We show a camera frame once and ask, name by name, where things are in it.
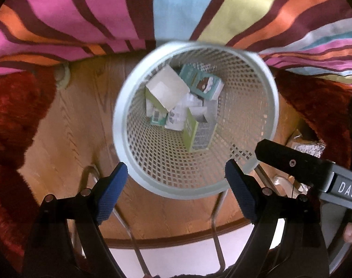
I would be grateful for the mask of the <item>lime green box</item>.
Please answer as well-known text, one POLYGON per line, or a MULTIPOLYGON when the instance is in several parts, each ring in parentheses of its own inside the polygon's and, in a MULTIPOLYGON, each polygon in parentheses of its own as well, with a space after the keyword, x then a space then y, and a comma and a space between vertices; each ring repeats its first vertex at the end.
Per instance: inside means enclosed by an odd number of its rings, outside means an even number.
POLYGON ((188 85, 169 65, 158 71, 145 85, 145 97, 162 114, 170 112, 188 93, 188 85))

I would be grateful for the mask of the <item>green tissue pack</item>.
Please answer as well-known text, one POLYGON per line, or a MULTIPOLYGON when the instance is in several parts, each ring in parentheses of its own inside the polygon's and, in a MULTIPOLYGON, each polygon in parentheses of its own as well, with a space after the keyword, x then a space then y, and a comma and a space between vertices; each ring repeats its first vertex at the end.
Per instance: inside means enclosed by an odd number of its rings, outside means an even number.
POLYGON ((150 124, 153 126, 164 127, 166 124, 167 113, 161 112, 157 108, 153 109, 150 117, 150 124))

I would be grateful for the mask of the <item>striped colourful bedspread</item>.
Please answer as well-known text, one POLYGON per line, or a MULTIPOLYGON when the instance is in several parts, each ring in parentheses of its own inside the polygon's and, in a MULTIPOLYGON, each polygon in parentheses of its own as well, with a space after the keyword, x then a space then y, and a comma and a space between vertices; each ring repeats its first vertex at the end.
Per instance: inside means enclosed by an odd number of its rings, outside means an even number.
POLYGON ((5 0, 0 76, 168 40, 244 49, 275 68, 352 83, 346 0, 5 0))

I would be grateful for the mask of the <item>teal carton box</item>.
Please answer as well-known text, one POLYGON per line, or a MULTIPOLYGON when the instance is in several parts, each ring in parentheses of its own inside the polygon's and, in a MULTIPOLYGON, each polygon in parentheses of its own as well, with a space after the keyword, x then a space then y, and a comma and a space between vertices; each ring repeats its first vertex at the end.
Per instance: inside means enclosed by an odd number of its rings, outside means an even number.
POLYGON ((217 101, 224 82, 209 72, 203 72, 190 64, 181 68, 180 78, 187 84, 190 92, 206 101, 217 101))

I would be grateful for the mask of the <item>white mesh waste basket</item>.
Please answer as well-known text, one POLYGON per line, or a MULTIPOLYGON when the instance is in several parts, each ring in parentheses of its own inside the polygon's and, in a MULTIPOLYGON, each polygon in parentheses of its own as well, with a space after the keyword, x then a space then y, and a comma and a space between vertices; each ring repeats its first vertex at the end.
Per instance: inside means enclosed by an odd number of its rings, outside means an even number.
POLYGON ((225 164, 258 165, 256 145, 273 139, 279 114, 271 71, 253 52, 172 41, 129 74, 114 109, 116 153, 139 185, 166 198, 198 199, 227 190, 225 164), (186 99, 169 111, 146 97, 162 69, 197 72, 186 99))

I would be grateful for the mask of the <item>white plastic wrapper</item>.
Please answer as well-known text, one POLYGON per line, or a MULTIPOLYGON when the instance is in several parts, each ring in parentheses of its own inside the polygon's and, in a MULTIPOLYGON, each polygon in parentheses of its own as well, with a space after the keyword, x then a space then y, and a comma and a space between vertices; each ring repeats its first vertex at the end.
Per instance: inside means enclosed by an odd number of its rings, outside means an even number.
POLYGON ((187 109, 189 107, 201 107, 203 102, 196 95, 188 93, 181 101, 168 113, 165 128, 172 131, 183 131, 187 119, 187 109))

